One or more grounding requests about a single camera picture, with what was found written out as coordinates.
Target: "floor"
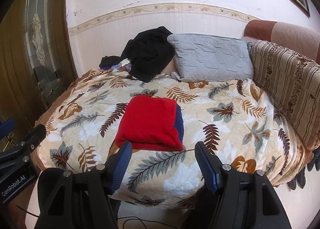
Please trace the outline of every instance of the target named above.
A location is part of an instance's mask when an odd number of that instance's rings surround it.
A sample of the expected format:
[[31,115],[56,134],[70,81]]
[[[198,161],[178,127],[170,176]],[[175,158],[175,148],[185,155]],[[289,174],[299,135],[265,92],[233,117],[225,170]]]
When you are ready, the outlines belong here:
[[[281,185],[276,188],[276,192],[284,206],[287,216],[290,220],[292,229],[307,229],[313,218],[320,209],[320,172],[314,168],[311,172],[306,172],[306,186],[302,190],[299,187],[291,191],[287,185]],[[28,211],[39,215],[39,206],[37,200],[37,184],[31,195]],[[125,202],[121,203],[118,217],[137,216],[145,220],[159,221],[180,227],[188,214],[186,210],[161,210],[150,209],[140,206],[133,206]],[[26,216],[27,229],[33,229],[36,224],[36,217],[29,214]],[[119,220],[119,228],[122,228],[126,219]],[[146,222],[147,228],[165,229],[165,225]],[[124,229],[143,229],[140,221],[128,221]]]

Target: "red folded cloth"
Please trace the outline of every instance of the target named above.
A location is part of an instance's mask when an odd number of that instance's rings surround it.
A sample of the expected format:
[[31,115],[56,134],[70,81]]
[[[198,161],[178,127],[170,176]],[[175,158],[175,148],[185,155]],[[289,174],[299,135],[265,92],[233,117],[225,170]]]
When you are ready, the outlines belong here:
[[135,96],[119,124],[116,145],[128,140],[134,149],[181,151],[182,142],[174,128],[176,110],[175,100]]

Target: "cable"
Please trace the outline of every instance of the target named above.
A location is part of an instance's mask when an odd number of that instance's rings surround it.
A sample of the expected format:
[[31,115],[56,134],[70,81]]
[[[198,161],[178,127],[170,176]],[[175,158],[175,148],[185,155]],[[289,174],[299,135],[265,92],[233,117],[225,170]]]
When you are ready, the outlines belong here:
[[[118,220],[124,219],[124,218],[132,218],[132,217],[120,217],[120,218],[118,218]],[[175,226],[168,225],[168,224],[165,224],[165,223],[162,223],[162,222],[144,220],[144,219],[140,219],[139,217],[134,217],[134,218],[136,218],[136,219],[128,219],[128,220],[125,220],[125,222],[126,222],[126,221],[130,221],[130,220],[140,220],[142,223],[143,223],[143,221],[145,221],[145,222],[151,222],[151,223],[158,223],[158,224],[162,224],[162,225],[166,225],[166,226],[172,227],[172,228],[174,228],[174,229],[178,229],[178,228],[175,227]]]
[[33,213],[30,213],[30,212],[28,212],[27,210],[24,210],[22,207],[20,207],[20,206],[18,206],[18,205],[16,205],[16,206],[17,206],[17,208],[19,208],[20,210],[26,212],[27,214],[30,214],[30,215],[32,215],[32,216],[34,216],[34,217],[38,217],[38,218],[39,218],[38,215],[35,215],[35,214],[33,214]]

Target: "bed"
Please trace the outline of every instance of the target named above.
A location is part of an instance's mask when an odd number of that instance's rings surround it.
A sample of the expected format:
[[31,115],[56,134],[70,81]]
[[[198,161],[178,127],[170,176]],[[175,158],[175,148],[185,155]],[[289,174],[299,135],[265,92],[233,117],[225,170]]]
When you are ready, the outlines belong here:
[[59,167],[75,173],[104,163],[117,151],[113,141],[126,105],[140,94],[177,101],[184,121],[184,150],[133,150],[115,199],[192,209],[204,185],[194,156],[198,141],[239,171],[264,170],[274,186],[294,178],[312,157],[272,96],[250,79],[187,83],[161,74],[144,83],[128,72],[91,70],[40,118],[47,137],[33,159],[41,169]]

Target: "wooden door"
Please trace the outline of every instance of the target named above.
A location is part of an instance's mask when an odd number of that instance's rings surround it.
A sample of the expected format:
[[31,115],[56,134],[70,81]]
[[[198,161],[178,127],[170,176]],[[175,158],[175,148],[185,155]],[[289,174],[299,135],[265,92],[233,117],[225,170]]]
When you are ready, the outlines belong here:
[[65,0],[15,0],[0,23],[0,112],[22,139],[76,78]]

